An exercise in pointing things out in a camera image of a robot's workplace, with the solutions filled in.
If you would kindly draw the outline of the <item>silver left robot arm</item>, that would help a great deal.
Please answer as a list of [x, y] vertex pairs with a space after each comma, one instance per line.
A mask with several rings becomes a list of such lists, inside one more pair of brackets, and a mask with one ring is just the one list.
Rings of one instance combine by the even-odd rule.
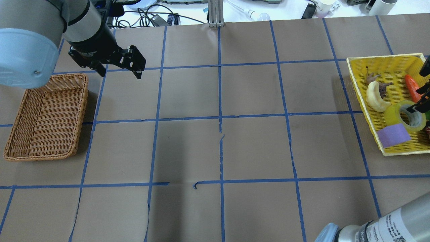
[[146, 59], [134, 45], [121, 48], [90, 0], [2, 0], [0, 82], [39, 88], [54, 73], [62, 40], [81, 68], [105, 76], [106, 65], [126, 69], [140, 79]]

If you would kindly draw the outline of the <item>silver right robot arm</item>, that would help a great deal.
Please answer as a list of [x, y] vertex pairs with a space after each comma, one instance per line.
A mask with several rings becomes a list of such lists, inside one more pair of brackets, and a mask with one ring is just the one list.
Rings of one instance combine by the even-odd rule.
[[[383, 156], [429, 153], [429, 63], [422, 53], [347, 58], [351, 82]], [[365, 224], [327, 224], [317, 242], [428, 242], [429, 193]]]

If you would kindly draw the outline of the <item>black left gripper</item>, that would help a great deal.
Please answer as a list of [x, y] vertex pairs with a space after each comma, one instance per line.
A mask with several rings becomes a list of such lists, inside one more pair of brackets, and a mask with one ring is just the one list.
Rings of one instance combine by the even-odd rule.
[[115, 40], [69, 41], [69, 44], [71, 46], [69, 55], [75, 63], [80, 67], [95, 70], [103, 78], [106, 75], [104, 65], [114, 65], [120, 69], [129, 70], [137, 79], [141, 79], [142, 72], [145, 70], [146, 58], [134, 45], [122, 50]]

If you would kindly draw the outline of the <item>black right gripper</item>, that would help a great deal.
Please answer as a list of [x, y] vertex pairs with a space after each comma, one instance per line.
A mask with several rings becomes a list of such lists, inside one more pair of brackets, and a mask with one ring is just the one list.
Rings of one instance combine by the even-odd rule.
[[[423, 77], [427, 77], [430, 74], [430, 56], [428, 56], [419, 72], [419, 74]], [[430, 81], [427, 81], [424, 86], [418, 88], [416, 93], [421, 95], [419, 101], [415, 104], [407, 108], [407, 111], [410, 113], [420, 112], [425, 114], [430, 110], [430, 98], [429, 98], [429, 90], [430, 90]]]

